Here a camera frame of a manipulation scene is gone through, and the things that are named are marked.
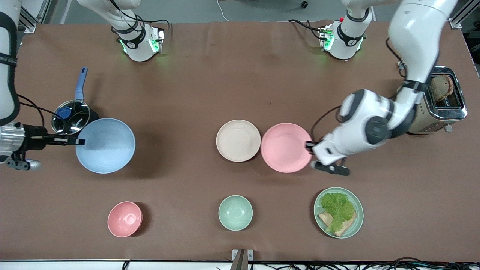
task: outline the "gray floor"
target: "gray floor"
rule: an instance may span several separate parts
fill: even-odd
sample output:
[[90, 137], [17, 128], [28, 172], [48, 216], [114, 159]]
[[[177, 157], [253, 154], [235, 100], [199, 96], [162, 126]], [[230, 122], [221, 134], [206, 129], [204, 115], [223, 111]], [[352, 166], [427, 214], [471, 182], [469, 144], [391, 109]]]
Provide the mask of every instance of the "gray floor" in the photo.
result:
[[[319, 21], [345, 16], [340, 0], [310, 0], [306, 9], [302, 0], [221, 0], [225, 17], [231, 21]], [[375, 7], [378, 20], [389, 21], [397, 4]], [[207, 23], [225, 21], [216, 0], [143, 0], [134, 10], [145, 20], [167, 19], [171, 23]], [[72, 1], [66, 24], [104, 24], [96, 13]]]

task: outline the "white plate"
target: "white plate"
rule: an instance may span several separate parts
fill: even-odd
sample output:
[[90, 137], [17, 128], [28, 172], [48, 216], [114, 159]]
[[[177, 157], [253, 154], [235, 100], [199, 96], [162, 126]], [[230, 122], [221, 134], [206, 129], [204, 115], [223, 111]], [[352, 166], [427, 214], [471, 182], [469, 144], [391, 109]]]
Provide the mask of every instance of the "white plate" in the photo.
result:
[[220, 154], [233, 162], [244, 162], [253, 158], [262, 138], [258, 129], [245, 120], [232, 120], [223, 125], [216, 135], [216, 148]]

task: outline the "bowl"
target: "bowl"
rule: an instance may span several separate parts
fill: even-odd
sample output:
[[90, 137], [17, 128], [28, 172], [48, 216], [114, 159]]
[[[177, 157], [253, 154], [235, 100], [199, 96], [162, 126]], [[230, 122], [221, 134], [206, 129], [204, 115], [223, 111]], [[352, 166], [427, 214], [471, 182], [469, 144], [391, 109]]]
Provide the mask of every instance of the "bowl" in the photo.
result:
[[253, 208], [250, 202], [240, 195], [225, 198], [218, 208], [218, 218], [222, 225], [231, 231], [241, 231], [250, 224]]
[[[322, 207], [320, 203], [320, 199], [325, 194], [329, 193], [341, 193], [347, 196], [347, 199], [353, 204], [353, 208], [357, 212], [357, 218], [353, 221], [353, 224], [348, 228], [341, 236], [336, 236], [333, 232], [327, 232], [327, 225], [318, 217], [319, 214], [325, 212], [325, 209]], [[313, 215], [315, 216], [315, 220], [317, 221], [318, 226], [322, 231], [324, 231], [327, 235], [333, 238], [349, 238], [354, 236], [360, 230], [363, 224], [363, 207], [360, 203], [360, 200], [355, 196], [355, 194], [351, 193], [349, 190], [341, 188], [341, 187], [330, 187], [322, 191], [317, 199], [315, 200], [315, 204], [313, 205]]]
[[292, 123], [274, 125], [262, 138], [260, 151], [270, 168], [278, 172], [298, 172], [312, 160], [305, 148], [310, 135], [302, 127]]
[[85, 145], [75, 150], [80, 163], [95, 173], [112, 173], [125, 167], [135, 152], [135, 136], [124, 122], [113, 118], [95, 120], [85, 126], [79, 139]]
[[255, 125], [245, 120], [232, 120], [218, 131], [216, 148], [229, 161], [244, 162], [258, 153], [261, 141]]
[[115, 205], [108, 214], [108, 230], [116, 237], [127, 237], [138, 230], [142, 224], [142, 211], [132, 202]]

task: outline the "silver cylinder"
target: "silver cylinder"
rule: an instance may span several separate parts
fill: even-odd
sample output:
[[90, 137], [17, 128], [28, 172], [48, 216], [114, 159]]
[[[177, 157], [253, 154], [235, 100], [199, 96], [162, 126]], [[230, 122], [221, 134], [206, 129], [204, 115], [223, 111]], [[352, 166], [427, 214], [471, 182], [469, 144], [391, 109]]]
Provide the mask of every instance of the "silver cylinder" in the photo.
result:
[[0, 156], [10, 156], [16, 152], [25, 140], [25, 129], [22, 124], [10, 122], [0, 127]]

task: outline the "blue pot handle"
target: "blue pot handle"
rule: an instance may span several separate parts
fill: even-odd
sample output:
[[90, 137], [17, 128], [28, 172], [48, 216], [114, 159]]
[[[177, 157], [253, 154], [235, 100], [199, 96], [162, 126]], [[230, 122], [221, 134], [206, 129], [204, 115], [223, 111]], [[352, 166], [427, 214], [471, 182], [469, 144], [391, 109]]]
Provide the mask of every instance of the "blue pot handle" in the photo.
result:
[[75, 89], [75, 99], [84, 100], [84, 84], [87, 78], [88, 68], [83, 67], [78, 76], [77, 88]]

